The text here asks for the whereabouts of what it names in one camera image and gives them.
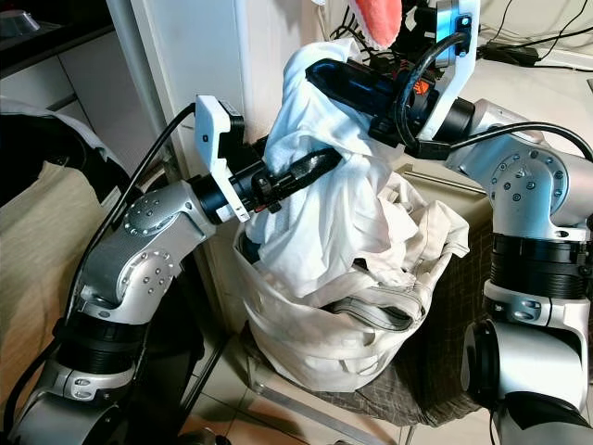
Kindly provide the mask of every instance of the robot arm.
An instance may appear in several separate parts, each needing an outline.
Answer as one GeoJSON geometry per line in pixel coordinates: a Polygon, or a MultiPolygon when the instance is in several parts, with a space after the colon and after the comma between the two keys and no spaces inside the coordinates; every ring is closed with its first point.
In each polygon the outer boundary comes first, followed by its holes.
{"type": "Polygon", "coordinates": [[[467,329],[462,385],[494,413],[501,443],[590,443],[593,430],[579,412],[587,398],[593,290],[591,151],[563,129],[586,148],[586,159],[559,152],[534,130],[557,131],[553,125],[521,125],[525,118],[488,101],[451,97],[468,78],[460,67],[473,69],[462,63],[475,58],[474,46],[465,53],[451,38],[466,32],[463,23],[477,23],[477,11],[462,3],[437,3],[437,40],[452,44],[416,61],[445,68],[440,80],[416,67],[391,79],[330,59],[309,67],[307,77],[332,99],[372,115],[371,137],[403,144],[415,158],[442,160],[486,190],[494,211],[484,286],[491,319],[467,329]],[[442,29],[448,31],[438,39],[442,29]],[[500,134],[490,137],[496,127],[500,134]],[[472,138],[483,132],[491,134],[472,138]]]}
{"type": "MultiPolygon", "coordinates": [[[[496,413],[502,443],[590,443],[593,432],[579,411],[587,394],[593,163],[554,150],[541,133],[528,130],[451,144],[524,121],[487,101],[457,98],[473,70],[478,14],[477,1],[437,5],[437,40],[457,37],[432,55],[445,69],[436,81],[418,70],[392,80],[355,62],[327,59],[309,67],[307,78],[329,97],[372,115],[371,137],[396,146],[406,133],[417,134],[407,146],[412,156],[444,160],[488,192],[495,240],[484,294],[492,318],[467,330],[462,383],[496,413]],[[410,128],[402,128],[402,117],[410,128]]],[[[251,147],[237,150],[242,140],[238,113],[199,96],[196,145],[211,175],[141,197],[118,231],[95,248],[76,310],[57,330],[62,345],[45,365],[12,439],[68,445],[93,434],[105,436],[99,443],[114,438],[118,400],[179,261],[217,224],[244,221],[253,210],[277,211],[280,200],[340,160],[332,149],[322,150],[273,176],[251,147]],[[71,434],[65,437],[59,425],[71,434]]]]}
{"type": "Polygon", "coordinates": [[[130,392],[148,324],[181,260],[214,235],[217,224],[233,216],[244,221],[250,211],[277,211],[279,201],[341,159],[323,149],[273,175],[253,147],[242,147],[243,130],[243,118],[229,104],[197,97],[196,142],[212,174],[138,198],[119,228],[91,251],[74,310],[55,329],[59,349],[46,361],[10,440],[124,443],[120,403],[130,392]]]}

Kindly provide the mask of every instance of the white laundry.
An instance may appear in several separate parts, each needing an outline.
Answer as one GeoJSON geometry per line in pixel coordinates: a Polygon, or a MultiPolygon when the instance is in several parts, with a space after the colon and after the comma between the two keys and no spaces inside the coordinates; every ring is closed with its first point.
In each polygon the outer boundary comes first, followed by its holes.
{"type": "Polygon", "coordinates": [[[358,54],[344,39],[305,46],[287,63],[268,166],[282,172],[328,146],[343,160],[279,212],[246,224],[261,244],[258,262],[241,254],[241,232],[235,244],[259,348],[276,371],[313,390],[353,391],[377,377],[422,324],[451,255],[468,251],[467,222],[390,171],[385,146],[367,135],[370,118],[305,79],[319,59],[358,54]]]}

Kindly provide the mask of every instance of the metal screw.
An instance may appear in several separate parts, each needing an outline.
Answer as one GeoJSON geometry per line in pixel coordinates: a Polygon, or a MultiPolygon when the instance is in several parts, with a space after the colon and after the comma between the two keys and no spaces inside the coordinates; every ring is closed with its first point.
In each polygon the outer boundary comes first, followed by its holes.
{"type": "Polygon", "coordinates": [[[586,267],[586,266],[581,266],[581,267],[578,268],[578,272],[581,275],[589,276],[589,275],[591,275],[591,268],[590,267],[586,267]]]}

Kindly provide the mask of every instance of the black cable cord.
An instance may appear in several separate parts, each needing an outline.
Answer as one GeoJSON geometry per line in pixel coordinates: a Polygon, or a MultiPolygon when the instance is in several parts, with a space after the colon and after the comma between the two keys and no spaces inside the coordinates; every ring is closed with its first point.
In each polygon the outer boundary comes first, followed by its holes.
{"type": "Polygon", "coordinates": [[[344,12],[344,17],[342,18],[342,23],[340,23],[340,26],[338,26],[336,29],[334,29],[331,33],[330,33],[330,37],[332,37],[335,34],[335,38],[339,39],[339,35],[338,33],[340,32],[340,30],[346,26],[346,20],[348,18],[348,12],[350,12],[350,5],[346,6],[346,11],[344,12]]]}
{"type": "Polygon", "coordinates": [[[569,33],[563,34],[563,35],[558,34],[558,35],[554,35],[552,37],[547,37],[545,39],[534,40],[532,42],[527,42],[526,44],[505,44],[503,46],[499,46],[498,49],[525,48],[526,46],[544,44],[545,42],[550,42],[550,41],[556,40],[556,39],[566,39],[568,37],[573,37],[575,35],[584,34],[589,31],[593,31],[593,26],[589,26],[588,28],[584,28],[583,30],[580,30],[580,31],[569,32],[569,33]]]}
{"type": "MultiPolygon", "coordinates": [[[[103,237],[108,227],[115,219],[116,215],[120,211],[120,208],[125,203],[126,197],[133,190],[134,186],[140,179],[140,176],[144,172],[145,168],[150,164],[152,159],[154,159],[154,157],[157,155],[163,144],[167,141],[167,139],[169,139],[170,135],[173,133],[175,128],[177,128],[177,126],[187,116],[194,113],[195,111],[196,104],[190,104],[187,107],[185,107],[177,116],[175,116],[175,118],[173,118],[169,125],[167,125],[165,130],[163,130],[163,133],[160,134],[158,139],[148,150],[148,153],[146,153],[146,156],[140,162],[140,165],[138,166],[136,171],[133,173],[132,178],[130,179],[128,187],[121,194],[120,199],[118,199],[116,205],[113,207],[113,209],[111,209],[105,220],[101,222],[101,225],[96,230],[95,234],[93,235],[93,238],[87,245],[86,250],[82,254],[81,260],[79,261],[78,266],[76,268],[76,273],[74,274],[74,278],[72,279],[72,284],[69,289],[68,301],[66,304],[66,314],[64,315],[64,324],[68,323],[70,316],[74,312],[76,301],[75,295],[82,276],[82,269],[84,267],[84,264],[88,260],[91,250],[103,237]]],[[[20,393],[27,385],[27,382],[31,380],[32,376],[35,374],[35,371],[37,371],[37,369],[56,351],[57,347],[59,346],[59,343],[59,340],[57,338],[54,338],[51,341],[51,343],[35,358],[35,360],[32,361],[32,363],[29,365],[29,367],[27,367],[25,372],[22,373],[16,385],[10,391],[10,395],[6,400],[6,408],[4,411],[4,429],[7,433],[10,431],[10,429],[12,429],[12,426],[14,425],[15,410],[17,407],[17,401],[19,400],[20,393]]]]}
{"type": "Polygon", "coordinates": [[[581,136],[579,136],[572,130],[561,127],[560,125],[556,125],[554,123],[547,122],[518,122],[511,123],[509,125],[503,125],[501,127],[491,128],[490,130],[474,134],[473,136],[470,136],[467,139],[451,144],[450,149],[451,151],[454,151],[464,146],[471,146],[473,144],[477,144],[478,142],[482,142],[487,139],[502,136],[503,134],[524,132],[527,130],[539,130],[540,132],[558,134],[564,137],[565,139],[571,141],[579,150],[581,150],[581,152],[585,156],[585,159],[593,162],[593,149],[591,149],[591,147],[589,146],[587,141],[585,141],[585,139],[583,139],[581,136]]]}
{"type": "Polygon", "coordinates": [[[408,101],[410,99],[410,94],[414,88],[414,85],[416,84],[416,82],[420,80],[424,72],[436,60],[436,57],[439,54],[448,49],[450,46],[465,42],[467,38],[467,34],[464,34],[463,32],[455,32],[450,36],[444,38],[443,40],[432,46],[428,51],[426,51],[420,57],[418,62],[416,62],[413,70],[409,72],[408,78],[406,79],[404,87],[400,90],[395,104],[395,122],[397,132],[399,133],[399,136],[405,146],[415,148],[418,145],[416,138],[411,133],[410,127],[408,126],[406,111],[408,101]]]}
{"type": "Polygon", "coordinates": [[[497,443],[494,441],[494,433],[492,432],[492,421],[493,420],[494,420],[494,410],[490,410],[490,421],[488,422],[489,429],[490,429],[490,442],[492,442],[492,445],[497,445],[497,443]]]}
{"type": "Polygon", "coordinates": [[[17,380],[17,383],[10,391],[8,399],[6,399],[6,406],[4,409],[4,430],[8,434],[12,429],[15,422],[15,411],[17,409],[17,402],[22,390],[27,385],[27,382],[31,380],[35,371],[56,351],[59,346],[59,341],[54,338],[49,345],[32,361],[29,367],[22,373],[17,380]]]}
{"type": "Polygon", "coordinates": [[[558,36],[556,37],[556,40],[554,41],[554,43],[552,44],[552,46],[549,48],[548,52],[546,54],[544,54],[542,57],[539,58],[539,60],[543,60],[544,58],[546,58],[549,53],[552,52],[552,49],[554,49],[554,46],[556,46],[556,44],[558,43],[558,41],[562,38],[562,33],[564,31],[566,31],[566,28],[568,28],[571,23],[573,23],[576,19],[578,19],[579,17],[581,17],[581,15],[583,14],[583,11],[585,10],[585,7],[587,7],[587,3],[589,0],[585,0],[585,2],[583,2],[583,7],[581,7],[581,10],[578,11],[578,14],[576,14],[573,19],[571,21],[569,21],[568,23],[566,23],[564,25],[564,28],[561,29],[561,31],[558,33],[558,36]]]}
{"type": "Polygon", "coordinates": [[[349,26],[340,26],[336,29],[339,29],[339,28],[343,28],[345,31],[348,31],[350,34],[352,34],[352,37],[354,37],[356,40],[359,41],[359,43],[362,45],[362,49],[360,50],[360,52],[367,53],[370,58],[376,57],[376,55],[373,53],[372,48],[370,48],[367,45],[367,43],[364,41],[364,38],[361,37],[354,29],[350,28],[349,26]]]}
{"type": "Polygon", "coordinates": [[[578,72],[593,72],[593,70],[585,70],[584,68],[575,68],[575,67],[568,67],[564,65],[534,65],[533,67],[525,67],[525,68],[552,68],[555,70],[572,70],[578,72]]]}
{"type": "Polygon", "coordinates": [[[498,31],[497,31],[496,35],[494,37],[492,37],[490,40],[488,40],[486,45],[488,45],[490,42],[496,40],[498,35],[502,31],[502,26],[504,25],[504,20],[507,18],[507,12],[509,11],[509,6],[511,6],[511,3],[512,3],[512,0],[509,0],[509,3],[507,3],[507,7],[504,8],[504,14],[502,14],[502,21],[500,22],[500,26],[498,27],[498,31]]]}

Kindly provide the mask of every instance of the pink fabric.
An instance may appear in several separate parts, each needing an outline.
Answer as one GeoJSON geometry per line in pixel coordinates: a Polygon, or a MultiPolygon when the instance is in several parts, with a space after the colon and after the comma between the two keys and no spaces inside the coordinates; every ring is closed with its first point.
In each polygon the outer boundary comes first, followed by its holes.
{"type": "Polygon", "coordinates": [[[396,40],[401,25],[401,0],[348,0],[369,43],[386,49],[396,40]]]}

